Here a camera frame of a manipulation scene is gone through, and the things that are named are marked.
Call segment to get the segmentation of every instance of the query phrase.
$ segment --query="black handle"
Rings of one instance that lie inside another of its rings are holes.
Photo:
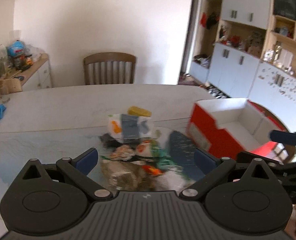
[[[244,63],[244,59],[245,59],[245,56],[240,57],[239,65],[242,65]]]

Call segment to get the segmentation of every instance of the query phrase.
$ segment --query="cardboard box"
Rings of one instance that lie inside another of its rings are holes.
[[[196,102],[187,134],[217,158],[235,159],[241,151],[266,156],[276,146],[271,130],[280,129],[246,98],[228,98]]]

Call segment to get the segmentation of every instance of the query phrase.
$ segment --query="glass tabletop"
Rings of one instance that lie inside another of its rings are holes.
[[[195,145],[178,131],[163,127],[160,130],[168,138],[172,160],[184,168],[184,174],[193,180],[202,178],[203,173],[194,164]],[[96,148],[99,155],[109,156],[113,149],[105,149],[99,139],[106,132],[106,127],[96,127],[0,134],[0,201],[30,158],[37,158],[42,164],[56,163],[63,157],[75,158],[91,147]],[[100,162],[88,177],[106,186]]]

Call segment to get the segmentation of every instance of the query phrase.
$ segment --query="chair slats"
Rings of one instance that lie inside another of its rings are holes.
[[[130,64],[130,78],[127,79],[127,69]],[[89,67],[92,68],[94,84],[114,84],[114,73],[117,84],[125,84],[127,80],[134,82],[136,57],[126,53],[107,52],[90,55],[83,59],[84,81],[90,85]]]

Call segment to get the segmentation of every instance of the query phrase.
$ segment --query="dining table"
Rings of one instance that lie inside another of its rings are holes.
[[[213,99],[198,86],[113,84],[19,92],[10,95],[0,120],[0,201],[30,158],[55,163],[95,147],[107,132],[108,115],[130,106],[152,112],[154,126],[186,133],[194,102]],[[96,166],[88,175],[100,180]],[[0,237],[7,228],[0,215]]]

